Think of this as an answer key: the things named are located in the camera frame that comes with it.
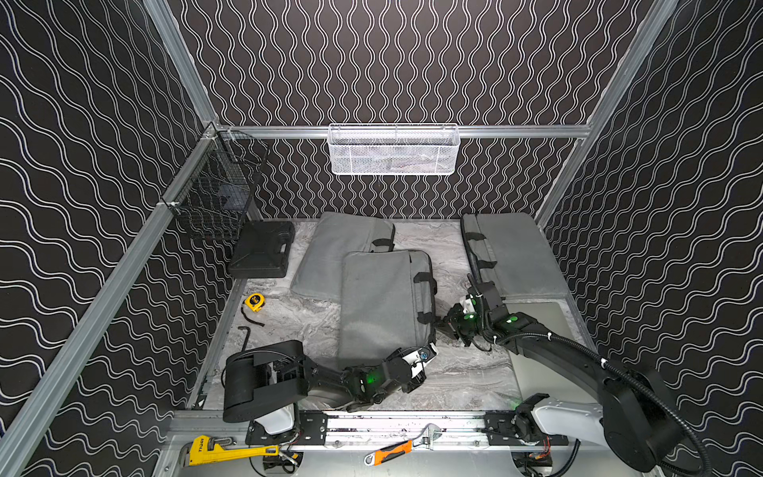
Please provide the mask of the silver laptop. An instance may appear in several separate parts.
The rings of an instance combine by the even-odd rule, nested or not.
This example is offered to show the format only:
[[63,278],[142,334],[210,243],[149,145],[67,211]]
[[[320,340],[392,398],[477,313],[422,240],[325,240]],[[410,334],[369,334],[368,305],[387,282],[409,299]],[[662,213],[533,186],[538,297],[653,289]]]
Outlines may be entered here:
[[[546,328],[567,339],[572,339],[586,347],[592,341],[585,328],[580,328],[580,320],[570,308],[566,299],[536,302],[508,301],[510,312],[524,312],[540,321]],[[511,354],[512,367],[518,382],[520,395],[528,399],[534,394],[548,394],[560,401],[572,403],[594,403],[595,399],[570,379],[541,363],[525,356]]]

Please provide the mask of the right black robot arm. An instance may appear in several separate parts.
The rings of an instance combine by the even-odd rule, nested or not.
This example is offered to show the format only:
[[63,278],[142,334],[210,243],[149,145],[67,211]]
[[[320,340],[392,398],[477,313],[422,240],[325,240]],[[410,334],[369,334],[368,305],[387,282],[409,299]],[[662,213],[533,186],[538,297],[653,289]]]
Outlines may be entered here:
[[564,435],[610,449],[634,470],[656,467],[679,476],[713,473],[707,448],[680,416],[660,374],[602,357],[524,312],[512,312],[492,281],[471,284],[465,298],[435,322],[469,347],[483,338],[544,365],[592,397],[562,401],[536,393],[514,410],[508,430],[526,442]]

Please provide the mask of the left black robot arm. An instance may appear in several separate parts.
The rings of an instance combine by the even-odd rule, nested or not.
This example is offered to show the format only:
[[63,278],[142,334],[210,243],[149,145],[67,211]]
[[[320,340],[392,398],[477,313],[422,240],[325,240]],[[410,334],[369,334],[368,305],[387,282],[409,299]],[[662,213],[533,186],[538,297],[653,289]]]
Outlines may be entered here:
[[381,362],[335,370],[309,358],[300,341],[289,340],[240,351],[226,360],[223,421],[248,423],[304,399],[316,397],[330,409],[364,411],[396,392],[409,394],[426,379],[425,368],[437,357],[433,344],[397,349]]

